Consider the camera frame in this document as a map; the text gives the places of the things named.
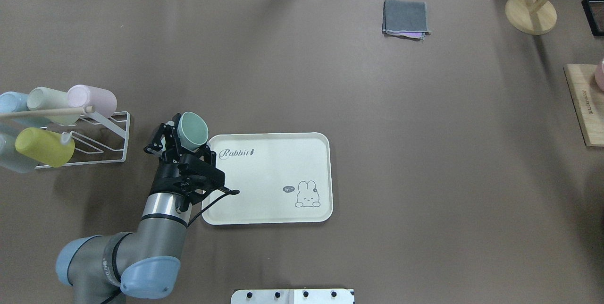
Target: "round wooden base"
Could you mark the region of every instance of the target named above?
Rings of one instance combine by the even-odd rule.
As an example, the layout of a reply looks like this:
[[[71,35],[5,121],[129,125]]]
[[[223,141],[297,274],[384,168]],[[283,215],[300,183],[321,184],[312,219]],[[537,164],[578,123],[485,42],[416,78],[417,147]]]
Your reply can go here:
[[[543,35],[556,25],[556,10],[548,1],[531,14],[529,9],[536,0],[507,0],[505,16],[518,30],[530,35]]]

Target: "yellow cup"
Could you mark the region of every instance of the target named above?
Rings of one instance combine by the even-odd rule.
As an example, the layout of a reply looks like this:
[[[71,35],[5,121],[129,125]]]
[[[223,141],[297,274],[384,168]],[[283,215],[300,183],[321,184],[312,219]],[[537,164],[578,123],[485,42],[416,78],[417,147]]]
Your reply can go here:
[[[74,155],[75,148],[73,139],[64,145],[61,134],[34,127],[22,130],[15,140],[17,152],[52,167],[65,165]]]

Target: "rabbit illustration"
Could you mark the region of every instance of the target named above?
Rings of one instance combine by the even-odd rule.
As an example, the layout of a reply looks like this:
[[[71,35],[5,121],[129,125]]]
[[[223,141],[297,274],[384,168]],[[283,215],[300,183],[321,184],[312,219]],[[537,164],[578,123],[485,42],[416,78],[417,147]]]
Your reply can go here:
[[[290,193],[295,191],[294,186],[283,187],[283,192]],[[298,184],[298,194],[296,195],[296,207],[319,207],[319,191],[317,190],[317,184],[310,180],[300,181]]]

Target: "blue joint cover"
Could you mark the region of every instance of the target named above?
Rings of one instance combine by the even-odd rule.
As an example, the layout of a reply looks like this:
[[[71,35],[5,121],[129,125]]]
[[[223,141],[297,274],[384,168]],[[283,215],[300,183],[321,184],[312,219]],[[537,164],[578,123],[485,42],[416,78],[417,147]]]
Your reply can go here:
[[[75,254],[80,250],[82,245],[86,244],[86,242],[92,238],[100,237],[99,235],[90,236],[87,238],[80,238],[69,242],[63,250],[59,253],[57,257],[57,263],[54,265],[54,271],[57,273],[59,277],[59,281],[68,287],[72,287],[73,284],[69,282],[69,278],[67,277],[67,272],[69,272],[69,264],[71,264],[71,260],[74,258]]]
[[[121,274],[121,292],[136,298],[164,298],[172,293],[180,268],[181,261],[172,256],[142,259]]]

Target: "pink object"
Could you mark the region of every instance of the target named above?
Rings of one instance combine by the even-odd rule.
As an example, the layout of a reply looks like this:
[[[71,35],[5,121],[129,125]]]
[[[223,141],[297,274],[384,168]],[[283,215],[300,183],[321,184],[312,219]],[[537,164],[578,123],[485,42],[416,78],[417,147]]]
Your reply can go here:
[[[596,83],[604,92],[604,59],[596,67]]]
[[[115,95],[107,89],[77,84],[67,92],[67,103],[70,107],[94,106],[97,113],[108,118],[117,108]]]

